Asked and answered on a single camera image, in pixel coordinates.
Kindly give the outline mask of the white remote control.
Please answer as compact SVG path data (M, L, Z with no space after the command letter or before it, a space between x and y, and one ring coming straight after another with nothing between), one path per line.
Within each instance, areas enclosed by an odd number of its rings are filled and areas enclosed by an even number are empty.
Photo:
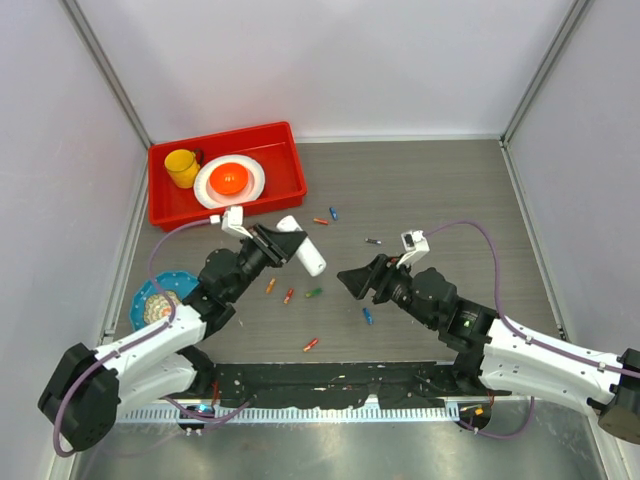
M300 224L292 215L283 217L276 224L276 228L280 232L304 232ZM318 277L325 271L327 266L326 260L309 236L306 237L297 249L296 258L304 266L305 270L311 277Z

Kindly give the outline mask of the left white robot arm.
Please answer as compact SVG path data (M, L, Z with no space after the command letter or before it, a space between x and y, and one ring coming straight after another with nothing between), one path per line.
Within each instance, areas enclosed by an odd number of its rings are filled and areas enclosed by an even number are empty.
M108 345L79 342L61 356L37 402L53 426L53 449L68 458L97 445L115 422L149 402L185 392L205 397L213 385L209 358L197 344L234 316L235 303L267 268L281 268L314 247L308 233L256 223L241 228L240 248L209 253L182 303L159 321Z

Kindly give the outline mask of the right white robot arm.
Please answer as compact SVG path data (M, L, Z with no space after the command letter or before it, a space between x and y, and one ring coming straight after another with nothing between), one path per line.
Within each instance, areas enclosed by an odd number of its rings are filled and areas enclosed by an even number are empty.
M436 332L457 354L451 380L460 393L485 388L593 412L606 433L638 443L638 351L600 352L501 319L494 309L461 297L435 268L411 274L399 258L384 254L337 277L355 299L371 293L373 303L393 302Z

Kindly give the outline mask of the blue battery lower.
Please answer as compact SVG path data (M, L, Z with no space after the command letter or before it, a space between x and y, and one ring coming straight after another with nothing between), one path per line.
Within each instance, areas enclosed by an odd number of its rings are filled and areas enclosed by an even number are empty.
M369 311L369 309L368 308L363 308L362 311L363 311L363 315L364 315L364 318L366 320L366 323L368 325L373 325L374 324L374 320L373 320L372 314Z

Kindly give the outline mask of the red orange battery middle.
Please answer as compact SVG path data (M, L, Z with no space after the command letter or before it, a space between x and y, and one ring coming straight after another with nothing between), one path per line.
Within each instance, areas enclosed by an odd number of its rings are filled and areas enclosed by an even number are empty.
M294 289L293 288L288 289L288 291L287 291L287 293L286 293L286 295L285 295L285 297L283 299L283 303L284 304L289 304L291 299L292 299L292 297L293 297L293 294L294 294Z

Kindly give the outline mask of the red orange battery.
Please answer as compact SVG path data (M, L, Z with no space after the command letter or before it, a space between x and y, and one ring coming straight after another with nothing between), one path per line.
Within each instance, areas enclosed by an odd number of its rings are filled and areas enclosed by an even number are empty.
M309 352L311 349L313 349L317 344L319 343L319 339L318 338L314 338L312 339L307 345L305 345L302 349L303 352Z
M283 299L283 303L284 304L289 304L291 299L292 299L292 297L293 297L293 294L294 294L294 289L293 288L288 289L288 291L287 291L287 293L286 293L286 295L285 295L285 297Z

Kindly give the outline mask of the green battery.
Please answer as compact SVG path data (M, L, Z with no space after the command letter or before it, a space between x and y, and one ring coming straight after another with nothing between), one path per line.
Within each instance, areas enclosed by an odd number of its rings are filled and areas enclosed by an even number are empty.
M323 289L322 288L316 288L316 289L307 291L305 293L305 297L306 298L312 298L312 297L320 295L321 293L323 293Z

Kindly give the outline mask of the red orange battery lower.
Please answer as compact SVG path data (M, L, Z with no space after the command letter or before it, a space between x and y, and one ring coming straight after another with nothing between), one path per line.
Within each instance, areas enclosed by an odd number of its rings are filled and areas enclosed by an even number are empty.
M318 338L314 338L312 339L307 345L305 345L302 349L303 352L309 352L311 349L313 349L317 344L319 343L319 339Z

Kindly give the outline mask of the red plastic bin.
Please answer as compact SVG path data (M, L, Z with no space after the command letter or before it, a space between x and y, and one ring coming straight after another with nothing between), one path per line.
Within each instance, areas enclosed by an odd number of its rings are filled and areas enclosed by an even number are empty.
M205 208L191 190L171 180L164 159L177 149L199 150L206 163L231 154L255 160L265 173L265 186L257 200L243 205L246 216L300 206L307 194L291 126L285 121L156 144L148 151L147 212L150 224L166 232L224 212Z

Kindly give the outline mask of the orange bowl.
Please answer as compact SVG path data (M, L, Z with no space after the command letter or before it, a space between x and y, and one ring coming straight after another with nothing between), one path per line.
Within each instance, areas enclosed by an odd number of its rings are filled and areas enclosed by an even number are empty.
M209 176L209 187L216 194L235 196L249 184L249 172L240 163L226 162L218 165Z

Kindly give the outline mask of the white paper plate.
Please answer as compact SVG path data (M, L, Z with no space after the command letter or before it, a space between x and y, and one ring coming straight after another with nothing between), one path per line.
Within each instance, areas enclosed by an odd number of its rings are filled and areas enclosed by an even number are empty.
M209 176L220 164L226 162L236 162L242 164L249 172L249 184L245 190L235 196L222 196L216 194L209 187ZM262 194L266 183L266 177L260 164L246 155L225 155L217 157L206 163L199 171L193 192L196 200L206 209L217 209L232 205L240 205L257 200Z

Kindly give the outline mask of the yellow mug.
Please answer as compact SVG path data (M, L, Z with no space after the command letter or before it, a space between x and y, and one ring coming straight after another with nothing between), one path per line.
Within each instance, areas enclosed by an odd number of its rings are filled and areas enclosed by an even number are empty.
M173 183L180 189L191 189L201 169L203 152L200 149L177 149L164 160L164 167Z

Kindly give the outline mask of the blue patterned plate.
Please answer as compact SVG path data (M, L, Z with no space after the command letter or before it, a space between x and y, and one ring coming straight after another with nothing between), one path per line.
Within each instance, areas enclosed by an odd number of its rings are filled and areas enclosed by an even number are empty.
M197 277L186 271L165 271L156 277L156 282L164 289L177 306L197 286ZM134 331L155 323L170 314L170 303L147 280L133 296L129 309L129 320Z

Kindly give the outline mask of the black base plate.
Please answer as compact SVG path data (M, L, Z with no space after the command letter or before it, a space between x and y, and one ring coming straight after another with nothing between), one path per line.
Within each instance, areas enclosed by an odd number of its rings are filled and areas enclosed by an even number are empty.
M358 409L369 396L382 409L440 407L446 397L485 397L491 391L437 362L215 364L188 393L223 407Z

